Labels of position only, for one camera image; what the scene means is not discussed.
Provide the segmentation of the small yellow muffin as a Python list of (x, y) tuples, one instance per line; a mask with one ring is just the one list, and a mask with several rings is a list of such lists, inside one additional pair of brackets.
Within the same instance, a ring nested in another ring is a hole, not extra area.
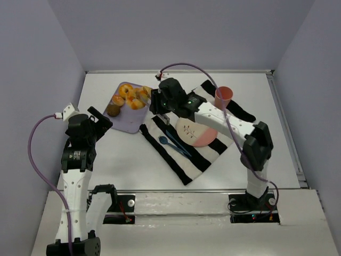
[(151, 90), (152, 88), (148, 86), (142, 86), (140, 90), (140, 96), (145, 100), (149, 100), (151, 98)]

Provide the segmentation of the twisted ring bread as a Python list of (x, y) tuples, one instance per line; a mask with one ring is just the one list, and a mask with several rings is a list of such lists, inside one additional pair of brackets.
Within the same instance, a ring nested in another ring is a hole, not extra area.
[(130, 90), (126, 94), (126, 104), (132, 109), (132, 110), (139, 110), (146, 106), (140, 99), (139, 99), (139, 90), (140, 88), (135, 88)]

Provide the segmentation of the metal tongs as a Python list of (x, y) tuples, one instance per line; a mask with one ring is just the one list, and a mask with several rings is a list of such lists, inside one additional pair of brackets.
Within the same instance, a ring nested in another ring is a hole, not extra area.
[(139, 90), (139, 99), (146, 105), (149, 105), (149, 94), (145, 89)]

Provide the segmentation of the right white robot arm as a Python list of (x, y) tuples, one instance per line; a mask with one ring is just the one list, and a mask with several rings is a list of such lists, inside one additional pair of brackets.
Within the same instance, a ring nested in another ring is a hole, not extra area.
[(273, 142), (264, 122), (243, 121), (215, 107), (195, 92), (186, 93), (178, 80), (167, 78), (151, 91), (153, 114), (174, 113), (177, 117), (212, 128), (233, 140), (240, 151), (240, 161), (247, 168), (246, 202), (260, 205), (269, 191), (267, 162)]

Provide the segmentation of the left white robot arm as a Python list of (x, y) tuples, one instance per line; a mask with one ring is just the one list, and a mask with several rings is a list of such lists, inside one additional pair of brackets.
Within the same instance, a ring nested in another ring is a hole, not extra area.
[(68, 104), (58, 118), (68, 123), (67, 142), (61, 158), (63, 206), (55, 242), (46, 255), (100, 255), (99, 230), (109, 207), (117, 203), (114, 185), (88, 186), (96, 158), (95, 146), (112, 122), (94, 107), (87, 114)]

